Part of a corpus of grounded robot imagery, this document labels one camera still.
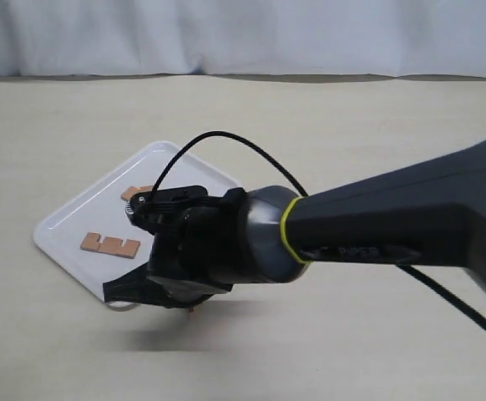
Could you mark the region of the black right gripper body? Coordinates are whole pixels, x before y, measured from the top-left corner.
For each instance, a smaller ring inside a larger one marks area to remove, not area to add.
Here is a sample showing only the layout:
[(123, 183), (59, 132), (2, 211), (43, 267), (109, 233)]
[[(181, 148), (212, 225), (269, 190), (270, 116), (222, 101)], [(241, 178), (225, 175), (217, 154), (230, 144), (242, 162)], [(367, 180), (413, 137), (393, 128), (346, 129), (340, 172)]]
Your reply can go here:
[(209, 195), (202, 206), (181, 211), (170, 222), (172, 231), (154, 234), (149, 261), (148, 304), (191, 309), (214, 295), (230, 292), (230, 274), (237, 264), (237, 213), (246, 200), (241, 188)]

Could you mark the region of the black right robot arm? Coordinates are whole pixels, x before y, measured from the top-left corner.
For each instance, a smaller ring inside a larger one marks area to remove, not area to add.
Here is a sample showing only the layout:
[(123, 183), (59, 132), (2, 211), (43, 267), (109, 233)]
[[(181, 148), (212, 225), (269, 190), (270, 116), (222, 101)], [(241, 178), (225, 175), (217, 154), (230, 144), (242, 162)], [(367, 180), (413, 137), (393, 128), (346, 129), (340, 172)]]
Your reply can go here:
[(486, 292), (486, 140), (315, 195), (156, 186), (125, 212), (154, 242), (103, 285), (106, 302), (188, 309), (236, 284), (293, 282), (315, 261), (459, 267)]

